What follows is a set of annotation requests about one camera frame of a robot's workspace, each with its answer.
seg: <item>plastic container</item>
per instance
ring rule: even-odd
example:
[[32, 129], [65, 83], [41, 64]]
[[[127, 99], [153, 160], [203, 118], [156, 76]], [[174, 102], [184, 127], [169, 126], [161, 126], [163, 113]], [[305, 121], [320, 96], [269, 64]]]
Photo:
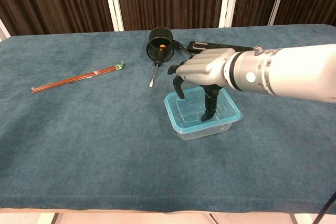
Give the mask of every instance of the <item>plastic container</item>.
[[175, 92], [168, 94], [164, 99], [173, 128], [182, 140], [227, 131], [233, 122], [243, 118], [243, 114], [223, 88], [219, 91], [216, 114], [212, 119], [201, 122], [205, 111], [203, 88], [197, 87], [183, 92], [183, 100]]

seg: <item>teal tablecloth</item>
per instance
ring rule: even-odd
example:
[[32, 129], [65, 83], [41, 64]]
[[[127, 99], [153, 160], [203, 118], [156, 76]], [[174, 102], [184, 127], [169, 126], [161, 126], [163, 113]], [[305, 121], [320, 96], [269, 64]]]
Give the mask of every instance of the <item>teal tablecloth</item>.
[[[185, 46], [336, 42], [336, 28], [327, 25], [172, 32]], [[180, 140], [164, 97], [174, 90], [168, 67], [186, 56], [176, 52], [150, 89], [148, 36], [17, 36], [0, 43], [0, 207], [318, 212], [336, 190], [336, 105], [226, 88], [244, 118], [225, 133]], [[30, 93], [120, 60], [121, 71]]]

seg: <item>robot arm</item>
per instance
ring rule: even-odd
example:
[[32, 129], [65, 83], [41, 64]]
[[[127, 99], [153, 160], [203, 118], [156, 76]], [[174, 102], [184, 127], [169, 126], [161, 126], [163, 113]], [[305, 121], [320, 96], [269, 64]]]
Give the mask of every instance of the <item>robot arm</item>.
[[173, 84], [183, 99], [183, 81], [201, 85], [205, 91], [205, 114], [209, 120], [216, 112], [218, 91], [229, 85], [240, 91], [250, 91], [336, 102], [336, 44], [296, 48], [235, 52], [231, 48], [208, 49], [179, 66]]

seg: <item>cable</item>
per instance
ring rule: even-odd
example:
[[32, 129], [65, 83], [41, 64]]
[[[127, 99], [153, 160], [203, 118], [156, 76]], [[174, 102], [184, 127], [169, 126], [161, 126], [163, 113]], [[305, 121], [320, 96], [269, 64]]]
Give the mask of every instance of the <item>cable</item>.
[[215, 222], [216, 224], [219, 224], [218, 221], [215, 219], [215, 217], [214, 217], [212, 214], [210, 214], [210, 216], [211, 216], [211, 218], [214, 220], [214, 222]]
[[332, 204], [334, 204], [336, 200], [336, 191], [331, 196], [331, 198], [327, 201], [327, 203], [323, 206], [319, 214], [316, 216], [316, 219], [313, 221], [312, 224], [318, 224], [322, 217], [326, 214], [326, 212], [331, 208]]

